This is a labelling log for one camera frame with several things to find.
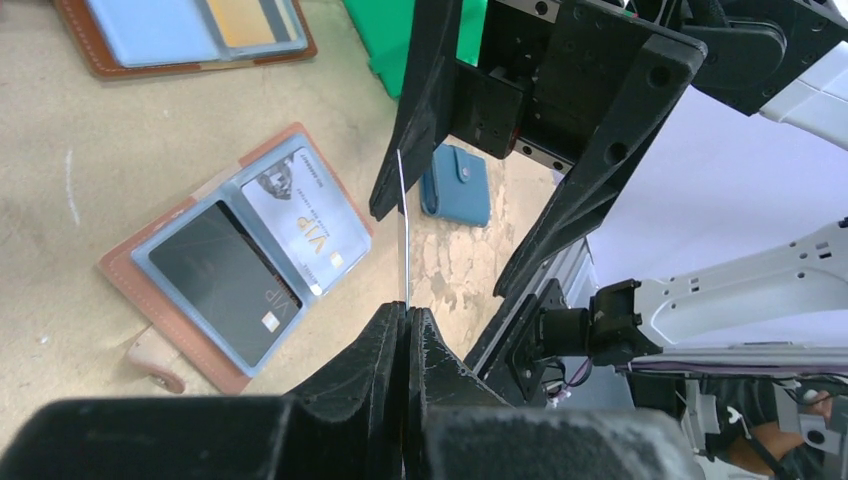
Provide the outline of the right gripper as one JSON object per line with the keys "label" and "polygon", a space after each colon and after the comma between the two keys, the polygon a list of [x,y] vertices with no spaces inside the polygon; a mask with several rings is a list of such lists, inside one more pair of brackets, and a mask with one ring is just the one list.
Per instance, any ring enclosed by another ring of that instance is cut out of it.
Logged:
{"label": "right gripper", "polygon": [[605,1],[492,1],[477,63],[456,70],[461,12],[460,1],[414,4],[369,210],[381,221],[398,207],[450,132],[498,159],[518,152],[553,168],[574,165],[496,282],[493,294],[506,298],[597,227],[589,213],[616,196],[606,182],[642,158],[707,49]]}

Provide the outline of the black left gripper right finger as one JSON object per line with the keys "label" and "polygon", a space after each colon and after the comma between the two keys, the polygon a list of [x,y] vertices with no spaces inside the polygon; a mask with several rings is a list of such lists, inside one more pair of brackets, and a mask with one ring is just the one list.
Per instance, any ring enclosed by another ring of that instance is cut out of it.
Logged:
{"label": "black left gripper right finger", "polygon": [[409,479],[701,479],[676,421],[655,410],[508,405],[411,308]]}

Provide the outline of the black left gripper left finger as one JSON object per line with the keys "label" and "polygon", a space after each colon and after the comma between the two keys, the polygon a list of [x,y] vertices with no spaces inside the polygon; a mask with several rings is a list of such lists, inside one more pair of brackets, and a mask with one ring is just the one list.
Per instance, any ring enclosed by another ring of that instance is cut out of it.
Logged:
{"label": "black left gripper left finger", "polygon": [[398,479],[394,363],[405,317],[381,305],[360,335],[283,395],[72,399],[37,411],[5,479]]}

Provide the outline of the thin white card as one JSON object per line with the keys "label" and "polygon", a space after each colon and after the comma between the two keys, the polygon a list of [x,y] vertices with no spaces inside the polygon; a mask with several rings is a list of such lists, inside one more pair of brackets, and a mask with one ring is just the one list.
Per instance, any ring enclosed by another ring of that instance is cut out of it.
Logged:
{"label": "thin white card", "polygon": [[398,175],[398,269],[399,269],[399,292],[404,304],[404,313],[410,310],[410,224],[407,213],[406,182],[401,150],[395,151],[395,160]]}

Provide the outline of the pink leather card holder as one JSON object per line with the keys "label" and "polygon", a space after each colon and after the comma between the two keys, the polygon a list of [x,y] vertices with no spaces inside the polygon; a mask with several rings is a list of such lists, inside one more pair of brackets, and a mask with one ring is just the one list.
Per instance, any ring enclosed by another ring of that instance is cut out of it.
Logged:
{"label": "pink leather card holder", "polygon": [[99,260],[149,320],[127,361],[175,394],[185,357],[238,394],[370,251],[366,219],[294,123]]}

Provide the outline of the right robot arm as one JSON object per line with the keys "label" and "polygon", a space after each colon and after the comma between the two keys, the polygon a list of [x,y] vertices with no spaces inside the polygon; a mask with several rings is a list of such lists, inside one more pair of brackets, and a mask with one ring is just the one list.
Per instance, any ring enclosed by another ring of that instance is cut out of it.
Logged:
{"label": "right robot arm", "polygon": [[847,208],[847,23],[828,1],[417,1],[384,218],[452,141],[487,169],[492,225],[414,229],[413,290],[473,363],[533,276],[589,237],[601,276],[747,253]]}

